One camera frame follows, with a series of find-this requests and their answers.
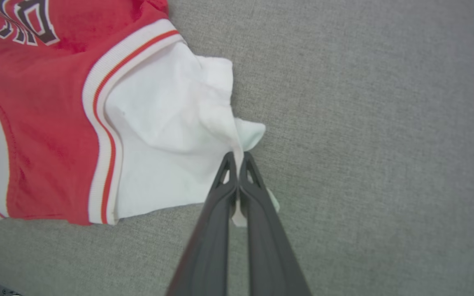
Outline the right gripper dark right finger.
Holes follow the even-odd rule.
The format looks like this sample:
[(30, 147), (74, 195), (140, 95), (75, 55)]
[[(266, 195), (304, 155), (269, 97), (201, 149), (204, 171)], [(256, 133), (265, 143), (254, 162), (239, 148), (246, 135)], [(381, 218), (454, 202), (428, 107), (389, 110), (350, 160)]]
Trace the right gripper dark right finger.
[(310, 296), (311, 291), (250, 152), (239, 169), (239, 198), (248, 221), (252, 296)]

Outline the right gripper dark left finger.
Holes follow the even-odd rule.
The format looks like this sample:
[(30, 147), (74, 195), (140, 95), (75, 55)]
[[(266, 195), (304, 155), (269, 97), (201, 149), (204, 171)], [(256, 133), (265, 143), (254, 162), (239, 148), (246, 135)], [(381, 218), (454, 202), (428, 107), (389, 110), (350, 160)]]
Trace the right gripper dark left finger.
[(226, 296), (229, 215), (237, 185), (235, 156), (229, 152), (222, 158), (167, 296)]

